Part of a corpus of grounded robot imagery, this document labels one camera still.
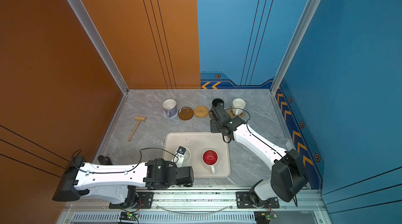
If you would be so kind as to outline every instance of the gray marble surface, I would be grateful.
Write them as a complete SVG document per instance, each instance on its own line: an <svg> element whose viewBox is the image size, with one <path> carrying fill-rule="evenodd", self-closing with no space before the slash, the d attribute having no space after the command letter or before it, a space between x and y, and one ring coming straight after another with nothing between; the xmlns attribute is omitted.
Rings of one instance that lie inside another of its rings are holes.
<svg viewBox="0 0 402 224"><path fill-rule="evenodd" d="M170 132L210 131L210 117L193 116L188 121L178 117L163 117L162 104L166 99L174 99L177 108L185 106L211 107L212 100L221 98L225 108L232 105L235 98L246 102L251 119L249 126L274 144L283 146L286 141L274 105L265 89L178 89L178 90L130 90L128 99L118 118L116 126L103 152L114 165L136 164L139 150L147 147L164 147L165 137ZM137 121L135 116L147 117L139 124L133 139L128 142ZM227 178L196 178L195 185L254 185L261 179L270 178L269 168L245 146L232 141L229 143L231 174ZM162 157L160 150L142 151L142 161Z"/></svg>

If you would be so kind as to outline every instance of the purple mug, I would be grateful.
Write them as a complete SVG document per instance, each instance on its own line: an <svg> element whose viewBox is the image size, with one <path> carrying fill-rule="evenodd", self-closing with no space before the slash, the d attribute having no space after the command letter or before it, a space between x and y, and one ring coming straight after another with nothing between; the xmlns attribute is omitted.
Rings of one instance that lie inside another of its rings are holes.
<svg viewBox="0 0 402 224"><path fill-rule="evenodd" d="M167 118L174 118L177 116L177 107L176 107L176 101L173 99L168 99L163 102L163 108L165 112L165 117Z"/></svg>

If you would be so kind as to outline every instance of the brown coaster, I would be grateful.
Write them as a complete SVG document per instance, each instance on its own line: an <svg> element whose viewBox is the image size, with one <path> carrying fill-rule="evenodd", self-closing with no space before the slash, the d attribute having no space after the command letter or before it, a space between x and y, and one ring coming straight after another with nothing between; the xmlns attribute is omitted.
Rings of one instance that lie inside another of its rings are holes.
<svg viewBox="0 0 402 224"><path fill-rule="evenodd" d="M232 109L228 110L228 114L231 118L234 118L236 115L234 115ZM246 112L243 111L242 114L238 115L239 117L244 117L246 115Z"/></svg>
<svg viewBox="0 0 402 224"><path fill-rule="evenodd" d="M183 107L178 111L178 118L181 120L189 120L193 117L194 111L190 107Z"/></svg>
<svg viewBox="0 0 402 224"><path fill-rule="evenodd" d="M194 109L194 115L197 117L206 117L208 115L208 108L206 106L197 106Z"/></svg>

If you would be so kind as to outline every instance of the hammer handle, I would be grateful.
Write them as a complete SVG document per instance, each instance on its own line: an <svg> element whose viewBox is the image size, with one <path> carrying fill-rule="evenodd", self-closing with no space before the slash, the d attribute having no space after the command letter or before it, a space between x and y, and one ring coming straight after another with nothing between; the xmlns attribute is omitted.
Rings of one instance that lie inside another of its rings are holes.
<svg viewBox="0 0 402 224"><path fill-rule="evenodd" d="M135 132L135 130L137 130L137 127L138 127L138 125L139 125L140 122L141 122L141 121L138 120L138 123L137 123L137 125L135 126L135 128L134 128L134 130L133 130L133 133L131 134L130 138L128 139L128 142L130 142L131 139L133 138L134 132Z"/></svg>

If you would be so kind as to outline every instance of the wooden hammer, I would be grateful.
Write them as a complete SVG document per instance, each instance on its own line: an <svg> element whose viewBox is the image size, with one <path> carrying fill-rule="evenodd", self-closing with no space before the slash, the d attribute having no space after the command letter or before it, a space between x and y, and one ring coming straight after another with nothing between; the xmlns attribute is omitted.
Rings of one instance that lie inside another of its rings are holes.
<svg viewBox="0 0 402 224"><path fill-rule="evenodd" d="M130 141L131 141L131 138L133 138L134 132L135 132L135 130L137 130L137 127L138 127L139 123L140 123L141 121L146 121L147 118L146 118L146 117L141 117L141 116L135 116L134 119L135 119L135 120L138 120L138 123L137 123L137 125L135 126L135 128L134 128L134 130L133 130L133 133L131 134L130 138L128 139L128 142L130 142Z"/></svg>

